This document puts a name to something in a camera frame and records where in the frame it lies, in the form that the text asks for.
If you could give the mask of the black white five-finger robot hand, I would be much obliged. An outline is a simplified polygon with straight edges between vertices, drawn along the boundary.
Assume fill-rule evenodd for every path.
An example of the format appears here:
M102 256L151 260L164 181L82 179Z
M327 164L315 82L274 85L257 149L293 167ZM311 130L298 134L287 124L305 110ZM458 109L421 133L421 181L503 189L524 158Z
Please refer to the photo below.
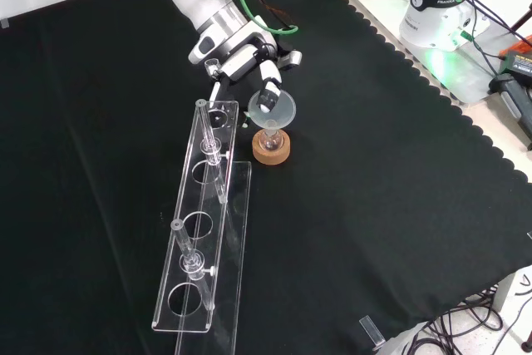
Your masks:
M198 42L190 51L193 64L217 59L217 66L210 69L214 79L228 79L235 83L254 68L260 70L263 89L256 101L259 109L269 113L278 103L282 77L277 67L277 46L273 37L254 22L212 20L203 27Z

